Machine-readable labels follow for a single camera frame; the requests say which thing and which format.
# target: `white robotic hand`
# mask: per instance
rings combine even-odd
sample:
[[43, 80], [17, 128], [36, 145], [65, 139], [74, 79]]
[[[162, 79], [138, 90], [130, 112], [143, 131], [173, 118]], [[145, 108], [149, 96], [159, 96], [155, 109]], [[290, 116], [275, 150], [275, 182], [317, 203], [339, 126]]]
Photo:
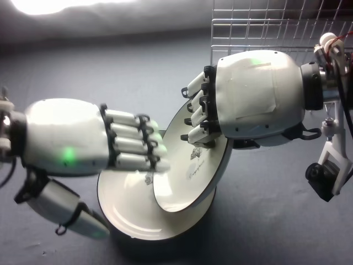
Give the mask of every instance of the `white robotic hand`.
[[[221, 58], [216, 67], [206, 66], [181, 90], [191, 99], [192, 116], [185, 124], [193, 127], [181, 139], [210, 148], [223, 134], [235, 140], [235, 148], [243, 148], [319, 137], [319, 129], [306, 130], [302, 125], [305, 109], [323, 107], [322, 93], [313, 96], [312, 75], [318, 76], [320, 86], [316, 67], [317, 73], [310, 64], [298, 67], [290, 56], [270, 50]], [[315, 134], [304, 136], [303, 131]]]
[[146, 115], [109, 110], [106, 105], [98, 108], [75, 99], [42, 100], [25, 113], [14, 112], [13, 107], [6, 96], [1, 98], [1, 162], [13, 161], [9, 176], [16, 157], [27, 168], [15, 202], [27, 202], [39, 215], [58, 224], [58, 235], [71, 229], [98, 239], [109, 230], [77, 193], [49, 176], [92, 176], [104, 169], [169, 169], [158, 125]]

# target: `black cable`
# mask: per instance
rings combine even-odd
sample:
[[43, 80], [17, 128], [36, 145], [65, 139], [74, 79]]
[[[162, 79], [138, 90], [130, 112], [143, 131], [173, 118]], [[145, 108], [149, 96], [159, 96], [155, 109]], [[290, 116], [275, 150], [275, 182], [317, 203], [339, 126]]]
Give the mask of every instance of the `black cable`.
[[17, 162], [17, 159], [13, 158], [10, 172], [7, 174], [6, 178], [0, 183], [0, 189], [4, 187], [6, 183], [8, 183], [8, 181], [11, 179], [13, 172], [15, 171], [15, 168], [16, 168], [16, 162]]
[[[338, 66], [337, 60], [334, 60], [332, 62], [333, 64], [333, 68], [335, 71], [335, 75], [337, 76], [337, 88], [338, 88], [338, 92], [340, 94], [340, 99], [341, 99], [341, 103], [342, 103], [342, 107], [343, 107], [343, 111], [344, 114], [346, 116], [346, 121], [347, 121], [347, 125], [349, 128], [349, 132], [351, 133], [351, 137], [353, 139], [353, 121], [352, 121], [352, 117], [349, 113], [349, 108], [346, 102], [346, 97], [344, 95], [344, 89], [343, 89], [343, 84], [342, 84], [342, 78], [341, 78], [341, 73], [340, 73], [340, 68]], [[347, 178], [345, 183], [353, 176], [353, 168], [351, 169], [351, 171], [348, 173]]]

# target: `white plate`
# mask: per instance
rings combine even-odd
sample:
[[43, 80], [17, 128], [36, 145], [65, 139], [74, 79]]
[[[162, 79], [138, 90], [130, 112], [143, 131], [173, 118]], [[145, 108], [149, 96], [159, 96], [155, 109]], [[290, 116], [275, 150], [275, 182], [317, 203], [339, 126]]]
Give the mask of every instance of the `white plate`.
[[216, 147], [212, 149], [194, 147], [187, 141], [181, 141], [180, 136], [192, 129], [184, 124], [184, 119], [192, 115], [186, 108], [187, 104], [175, 115], [163, 137], [170, 171], [155, 173], [153, 180], [158, 205], [171, 213], [197, 205], [216, 188], [233, 148], [233, 141], [223, 135], [216, 139]]
[[163, 211], [153, 195], [150, 173], [103, 171], [98, 201], [108, 221], [121, 232], [142, 240], [163, 240], [193, 227], [207, 212], [215, 191], [181, 213]]

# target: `wire rack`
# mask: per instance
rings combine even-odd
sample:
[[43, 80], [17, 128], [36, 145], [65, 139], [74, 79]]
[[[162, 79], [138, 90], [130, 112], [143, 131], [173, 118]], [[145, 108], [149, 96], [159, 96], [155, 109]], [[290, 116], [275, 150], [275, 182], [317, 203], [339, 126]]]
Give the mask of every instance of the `wire rack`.
[[[313, 60], [322, 34], [353, 30], [352, 0], [213, 0], [211, 64], [250, 50], [289, 54], [298, 65]], [[353, 38], [345, 39], [353, 52]]]

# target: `robotic arm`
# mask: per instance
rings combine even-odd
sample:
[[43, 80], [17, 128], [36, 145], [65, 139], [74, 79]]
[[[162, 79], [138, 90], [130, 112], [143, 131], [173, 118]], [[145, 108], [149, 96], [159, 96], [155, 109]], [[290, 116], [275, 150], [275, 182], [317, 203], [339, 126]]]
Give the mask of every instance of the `robotic arm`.
[[106, 105], [98, 108], [75, 99], [42, 100], [24, 113], [13, 109], [3, 91], [0, 158], [3, 162], [12, 161], [14, 169], [16, 157], [20, 157], [27, 169], [26, 181], [15, 202], [27, 202], [39, 215], [59, 224], [58, 235], [68, 228], [102, 238], [109, 230], [77, 193], [48, 176], [91, 176], [104, 169], [169, 169], [158, 125], [146, 115], [118, 112]]
[[[318, 63], [298, 67], [279, 51], [247, 51], [221, 58], [217, 66], [206, 66], [181, 90], [192, 113], [185, 124], [192, 126], [181, 139], [195, 146], [212, 148], [223, 134], [234, 139], [234, 148], [276, 146], [294, 139], [313, 140], [322, 133], [328, 138], [318, 163], [310, 165], [306, 178], [327, 202], [338, 195], [353, 175], [345, 151], [344, 114], [351, 134], [351, 54], [344, 53], [340, 36], [326, 33], [314, 49]], [[320, 110], [335, 104], [335, 119], [327, 118], [322, 128], [306, 129], [306, 110]], [[328, 160], [332, 155], [340, 167]]]

